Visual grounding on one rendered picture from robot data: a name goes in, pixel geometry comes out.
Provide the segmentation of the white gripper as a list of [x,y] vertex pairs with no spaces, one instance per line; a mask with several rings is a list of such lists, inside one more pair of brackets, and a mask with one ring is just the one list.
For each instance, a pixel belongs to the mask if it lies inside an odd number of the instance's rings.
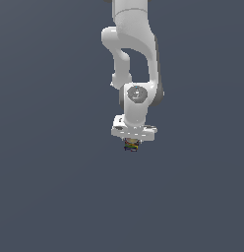
[[124,122],[125,115],[116,115],[113,120],[111,128],[111,135],[121,138],[137,139],[139,141],[153,141],[154,134],[157,132],[157,128],[151,125],[143,125],[139,127],[127,126]]

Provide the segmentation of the small multicoloured object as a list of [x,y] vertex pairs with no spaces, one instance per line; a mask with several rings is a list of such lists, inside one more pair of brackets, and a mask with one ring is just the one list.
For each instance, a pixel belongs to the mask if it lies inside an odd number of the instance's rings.
[[125,151],[136,152],[139,148],[140,141],[137,139],[126,138],[125,139]]

